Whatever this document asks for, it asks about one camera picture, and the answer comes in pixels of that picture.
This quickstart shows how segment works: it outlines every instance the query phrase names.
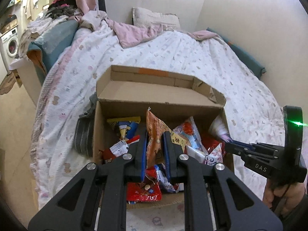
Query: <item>silver bolt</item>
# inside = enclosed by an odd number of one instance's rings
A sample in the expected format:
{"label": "silver bolt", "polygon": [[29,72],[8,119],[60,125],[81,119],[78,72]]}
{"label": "silver bolt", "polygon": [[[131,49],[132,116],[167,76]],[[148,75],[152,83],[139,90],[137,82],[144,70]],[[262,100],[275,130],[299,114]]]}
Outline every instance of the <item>silver bolt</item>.
{"label": "silver bolt", "polygon": [[133,158],[133,156],[129,153],[123,155],[124,160],[130,160],[131,158]]}
{"label": "silver bolt", "polygon": [[181,159],[182,161],[186,161],[186,160],[188,160],[188,158],[189,158],[189,156],[186,155],[186,154],[181,154],[181,155],[180,155],[180,159]]}
{"label": "silver bolt", "polygon": [[224,170],[224,164],[222,164],[222,163],[217,163],[217,164],[215,165],[215,168],[216,168],[217,170]]}
{"label": "silver bolt", "polygon": [[87,169],[88,169],[88,170],[93,170],[93,169],[95,169],[95,168],[96,168],[95,163],[91,162],[91,163],[88,163],[88,164],[87,164]]}

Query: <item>cardboard box flap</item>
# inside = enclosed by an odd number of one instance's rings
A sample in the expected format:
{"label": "cardboard box flap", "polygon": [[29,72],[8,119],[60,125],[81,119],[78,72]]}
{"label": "cardboard box flap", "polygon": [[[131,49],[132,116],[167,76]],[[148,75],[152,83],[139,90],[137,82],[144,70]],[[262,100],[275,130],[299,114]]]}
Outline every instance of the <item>cardboard box flap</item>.
{"label": "cardboard box flap", "polygon": [[112,65],[97,82],[100,101],[156,102],[223,108],[224,95],[196,77]]}

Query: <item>bed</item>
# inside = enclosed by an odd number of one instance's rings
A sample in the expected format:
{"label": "bed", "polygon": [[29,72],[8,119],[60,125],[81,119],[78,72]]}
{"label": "bed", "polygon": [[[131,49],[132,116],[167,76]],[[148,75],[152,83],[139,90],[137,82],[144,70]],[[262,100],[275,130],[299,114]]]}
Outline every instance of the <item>bed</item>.
{"label": "bed", "polygon": [[[95,92],[96,80],[111,64],[194,75],[227,97],[224,110],[233,139],[284,144],[283,115],[277,101],[222,38],[196,41],[169,30],[135,47],[123,48],[105,18],[95,13],[88,15],[87,26],[76,32],[72,45],[50,69],[37,104],[30,167],[37,182],[40,209],[90,162],[72,149],[75,127]],[[261,199],[266,179],[246,169],[239,157],[234,157],[234,168]],[[162,219],[172,223],[180,218],[176,213],[183,217],[183,204],[156,211],[159,213],[129,211],[127,229],[143,230],[142,225],[149,221],[152,230],[160,229]],[[169,224],[167,230],[184,228],[181,222],[179,226]]]}

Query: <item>green led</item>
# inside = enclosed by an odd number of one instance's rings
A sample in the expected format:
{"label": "green led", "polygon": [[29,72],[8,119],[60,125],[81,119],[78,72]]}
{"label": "green led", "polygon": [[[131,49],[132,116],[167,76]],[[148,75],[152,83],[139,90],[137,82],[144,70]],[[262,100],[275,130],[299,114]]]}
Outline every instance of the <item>green led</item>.
{"label": "green led", "polygon": [[302,122],[295,122],[295,121],[289,121],[289,122],[292,122],[292,123],[296,124],[298,127],[299,126],[308,126],[308,124],[302,123]]}

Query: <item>wooden floor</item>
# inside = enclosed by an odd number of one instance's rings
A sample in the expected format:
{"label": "wooden floor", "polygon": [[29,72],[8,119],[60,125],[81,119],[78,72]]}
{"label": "wooden floor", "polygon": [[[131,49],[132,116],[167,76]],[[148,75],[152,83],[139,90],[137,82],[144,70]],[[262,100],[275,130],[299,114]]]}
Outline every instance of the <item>wooden floor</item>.
{"label": "wooden floor", "polygon": [[23,86],[15,83],[9,93],[0,95],[0,190],[25,227],[38,211],[29,167],[34,117],[35,106]]}

